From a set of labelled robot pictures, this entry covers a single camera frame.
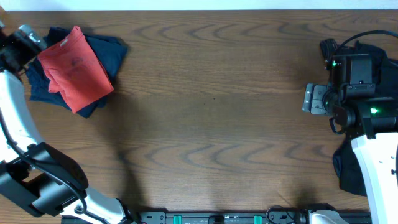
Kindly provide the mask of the orange printed t-shirt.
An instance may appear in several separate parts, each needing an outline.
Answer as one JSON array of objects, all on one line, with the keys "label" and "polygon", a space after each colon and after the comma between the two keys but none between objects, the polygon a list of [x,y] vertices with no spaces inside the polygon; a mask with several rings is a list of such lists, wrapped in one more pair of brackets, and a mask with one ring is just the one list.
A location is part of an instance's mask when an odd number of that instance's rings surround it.
[{"label": "orange printed t-shirt", "polygon": [[37,58],[50,80],[49,92],[60,93],[73,113],[114,90],[106,70],[78,26]]}]

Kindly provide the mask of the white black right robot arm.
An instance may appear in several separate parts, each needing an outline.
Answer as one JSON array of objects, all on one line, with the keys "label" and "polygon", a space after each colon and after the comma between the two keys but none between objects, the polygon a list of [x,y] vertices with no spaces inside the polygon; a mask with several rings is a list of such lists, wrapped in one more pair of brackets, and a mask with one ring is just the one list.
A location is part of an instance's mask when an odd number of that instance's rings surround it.
[{"label": "white black right robot arm", "polygon": [[397,101],[367,84],[316,85],[305,89],[302,109],[329,116],[344,134],[361,169],[373,223],[397,223]]}]

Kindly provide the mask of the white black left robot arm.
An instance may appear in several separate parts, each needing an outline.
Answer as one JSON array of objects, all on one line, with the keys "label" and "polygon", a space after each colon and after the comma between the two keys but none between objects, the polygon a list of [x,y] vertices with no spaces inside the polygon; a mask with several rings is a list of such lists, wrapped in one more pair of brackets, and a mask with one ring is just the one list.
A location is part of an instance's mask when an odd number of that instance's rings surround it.
[{"label": "white black left robot arm", "polygon": [[34,217],[61,215],[72,223],[139,223],[118,198],[89,186],[79,164],[44,142],[24,98],[19,73],[46,48],[24,24],[1,33],[1,195]]}]

